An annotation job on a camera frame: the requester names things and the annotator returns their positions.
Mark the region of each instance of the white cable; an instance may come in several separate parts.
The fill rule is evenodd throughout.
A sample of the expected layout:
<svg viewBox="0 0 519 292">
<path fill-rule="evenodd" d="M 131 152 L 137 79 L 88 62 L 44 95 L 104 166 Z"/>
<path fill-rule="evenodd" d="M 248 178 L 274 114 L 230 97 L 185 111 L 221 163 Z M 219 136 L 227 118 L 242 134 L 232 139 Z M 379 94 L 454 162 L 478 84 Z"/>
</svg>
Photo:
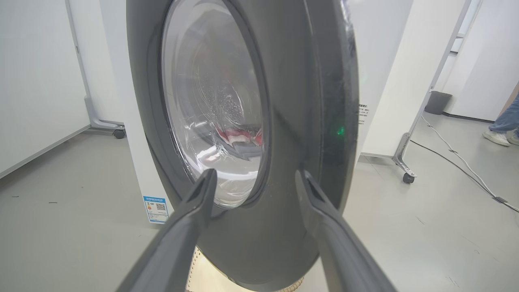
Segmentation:
<svg viewBox="0 0 519 292">
<path fill-rule="evenodd" d="M 488 192 L 492 197 L 497 198 L 498 196 L 494 195 L 494 193 L 493 193 L 493 192 L 488 188 L 488 186 L 485 184 L 485 182 L 483 181 L 483 179 L 482 179 L 479 175 L 477 175 L 476 172 L 474 172 L 474 171 L 472 170 L 472 168 L 469 166 L 469 164 L 467 163 L 467 161 L 466 161 L 465 159 L 463 159 L 463 157 L 459 156 L 458 152 L 454 151 L 454 149 L 452 148 L 452 146 L 451 146 L 447 141 L 445 141 L 445 139 L 443 139 L 442 135 L 440 135 L 440 133 L 438 133 L 438 131 L 436 131 L 436 129 L 435 129 L 433 126 L 431 126 L 431 124 L 429 124 L 429 122 L 427 122 L 427 120 L 424 118 L 424 116 L 421 116 L 421 118 L 422 118 L 422 120 L 423 120 L 424 122 L 427 123 L 427 126 L 428 126 L 429 128 L 431 128 L 434 132 L 436 132 L 436 134 L 438 135 L 438 137 L 440 137 L 440 139 L 442 139 L 442 141 L 445 142 L 445 144 L 447 144 L 447 146 L 449 146 L 450 151 L 451 151 L 452 153 L 454 153 L 457 157 L 459 157 L 459 158 L 463 161 L 463 163 L 466 165 L 466 167 L 470 170 L 470 172 L 472 172 L 472 173 L 473 173 L 473 174 L 478 178 L 478 180 L 479 180 L 479 181 L 481 182 L 481 184 L 483 185 L 483 188 L 485 189 L 485 191 L 487 191 L 487 192 Z M 518 208 L 516 208 L 516 207 L 514 207 L 514 206 L 512 206 L 512 205 L 510 205 L 510 204 L 508 204 L 508 203 L 505 203 L 505 202 L 503 202 L 503 204 L 507 205 L 508 207 L 512 208 L 514 211 L 516 211 L 516 212 L 519 213 L 519 209 L 518 209 Z"/>
</svg>

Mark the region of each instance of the washing machine door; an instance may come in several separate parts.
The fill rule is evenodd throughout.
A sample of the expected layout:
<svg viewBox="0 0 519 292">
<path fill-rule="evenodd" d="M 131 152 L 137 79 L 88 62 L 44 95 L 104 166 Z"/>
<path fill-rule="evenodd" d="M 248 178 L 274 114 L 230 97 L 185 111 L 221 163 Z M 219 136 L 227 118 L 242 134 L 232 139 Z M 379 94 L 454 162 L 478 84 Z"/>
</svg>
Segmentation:
<svg viewBox="0 0 519 292">
<path fill-rule="evenodd" d="M 135 95 L 178 205 L 208 168 L 218 183 L 198 247 L 231 281 L 274 291 L 318 250 L 298 207 L 305 168 L 344 209 L 357 141 L 353 30 L 341 0 L 128 0 Z"/>
</svg>

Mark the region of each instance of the jeans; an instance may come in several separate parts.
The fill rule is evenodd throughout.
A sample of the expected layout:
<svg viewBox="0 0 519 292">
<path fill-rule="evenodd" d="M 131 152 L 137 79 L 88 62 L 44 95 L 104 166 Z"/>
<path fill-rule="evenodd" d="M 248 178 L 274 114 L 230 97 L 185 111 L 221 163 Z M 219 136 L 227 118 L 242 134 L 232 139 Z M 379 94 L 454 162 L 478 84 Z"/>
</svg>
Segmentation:
<svg viewBox="0 0 519 292">
<path fill-rule="evenodd" d="M 517 127 L 519 127 L 519 94 L 488 129 L 498 133 L 506 133 Z M 519 136 L 519 129 L 515 130 L 515 134 Z"/>
</svg>

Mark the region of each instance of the caster wheel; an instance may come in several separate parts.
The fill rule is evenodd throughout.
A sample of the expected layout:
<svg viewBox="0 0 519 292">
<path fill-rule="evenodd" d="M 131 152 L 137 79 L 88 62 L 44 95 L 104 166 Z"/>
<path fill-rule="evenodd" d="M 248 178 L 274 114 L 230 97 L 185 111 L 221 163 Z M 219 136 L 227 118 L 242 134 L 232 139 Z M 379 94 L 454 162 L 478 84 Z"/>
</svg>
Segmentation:
<svg viewBox="0 0 519 292">
<path fill-rule="evenodd" d="M 415 178 L 408 175 L 408 174 L 404 174 L 404 178 L 402 179 L 405 183 L 413 183 L 413 181 L 415 181 Z"/>
<path fill-rule="evenodd" d="M 113 135 L 117 139 L 122 139 L 122 138 L 124 138 L 126 136 L 126 133 L 125 133 L 124 130 L 115 130 Z"/>
</svg>

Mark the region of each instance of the cable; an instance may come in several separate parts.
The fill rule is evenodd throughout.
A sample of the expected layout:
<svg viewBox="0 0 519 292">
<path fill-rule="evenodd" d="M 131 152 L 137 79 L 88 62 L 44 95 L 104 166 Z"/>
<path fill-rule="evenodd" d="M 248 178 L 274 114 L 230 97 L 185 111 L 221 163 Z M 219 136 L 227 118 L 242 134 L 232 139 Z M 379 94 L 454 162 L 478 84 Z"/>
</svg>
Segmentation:
<svg viewBox="0 0 519 292">
<path fill-rule="evenodd" d="M 475 173 L 475 172 L 472 170 L 472 168 L 469 166 L 469 164 L 467 163 L 467 161 L 465 161 L 465 159 L 463 159 L 463 157 L 459 156 L 458 152 L 454 151 L 454 149 L 452 148 L 452 146 L 451 146 L 447 141 L 445 141 L 445 139 L 443 139 L 442 135 L 440 135 L 440 133 L 438 133 L 438 131 L 436 131 L 436 129 L 434 129 L 434 127 L 431 126 L 431 124 L 429 124 L 429 122 L 427 122 L 427 120 L 424 118 L 424 116 L 421 116 L 421 118 L 422 118 L 422 120 L 423 120 L 424 122 L 427 123 L 427 126 L 428 126 L 429 128 L 431 128 L 434 132 L 436 132 L 436 134 L 438 135 L 438 137 L 440 137 L 440 139 L 442 139 L 442 141 L 445 142 L 445 144 L 447 144 L 447 146 L 449 147 L 449 151 L 451 151 L 451 152 L 454 153 L 458 158 L 460 158 L 460 159 L 463 161 L 463 163 L 465 164 L 465 166 L 466 166 L 466 167 L 467 167 L 467 168 L 468 168 L 468 169 L 469 169 L 469 170 L 470 170 L 470 171 L 471 171 L 471 172 L 472 172 L 472 173 L 473 173 L 473 174 L 478 178 L 479 182 L 477 182 L 477 183 L 478 183 L 478 184 L 479 184 L 479 185 L 480 185 L 480 186 L 481 186 L 481 187 L 482 187 L 482 188 L 483 188 L 483 189 L 484 189 L 488 194 L 490 194 L 490 195 L 491 195 L 495 200 L 497 200 L 498 202 L 507 205 L 509 208 L 511 208 L 512 210 L 514 210 L 514 211 L 516 211 L 516 212 L 519 213 L 519 209 L 518 209 L 518 208 L 516 208 L 516 207 L 514 207 L 514 206 L 512 206 L 512 205 L 510 205 L 510 204 L 508 204 L 508 202 L 507 202 L 505 199 L 503 199 L 503 198 L 501 198 L 501 197 L 498 197 L 498 196 L 494 195 L 494 193 L 493 193 L 493 192 L 488 188 L 488 186 L 485 184 L 485 182 L 483 181 L 483 179 L 482 179 L 479 175 L 477 175 L 477 173 Z"/>
<path fill-rule="evenodd" d="M 415 142 L 415 141 L 413 141 L 413 140 L 410 140 L 410 141 L 411 141 L 412 143 L 414 143 L 414 144 L 416 144 L 416 145 L 422 147 L 422 148 L 425 148 L 425 149 L 427 149 L 427 150 L 429 150 L 429 151 L 431 151 L 431 152 L 433 152 L 433 153 L 436 153 L 437 155 L 441 156 L 443 159 L 449 161 L 450 163 L 452 163 L 452 165 L 454 165 L 454 166 L 456 166 L 457 168 L 459 168 L 459 170 L 463 171 L 463 172 L 464 172 L 468 177 L 470 177 L 473 181 L 475 181 L 477 184 L 479 184 L 479 185 L 481 186 L 481 188 L 483 188 L 483 190 L 484 190 L 485 192 L 487 192 L 487 190 L 485 189 L 485 187 L 484 187 L 480 182 L 478 182 L 478 181 L 477 181 L 477 180 L 476 180 L 472 175 L 470 175 L 468 172 L 466 172 L 463 168 L 459 167 L 456 163 L 452 162 L 451 160 L 449 160 L 448 158 L 446 158 L 446 157 L 443 156 L 442 154 L 436 152 L 435 150 L 432 150 L 432 149 L 430 149 L 430 148 L 427 148 L 427 147 L 425 147 L 424 145 L 419 144 L 419 143 L 417 143 L 417 142 Z"/>
</svg>

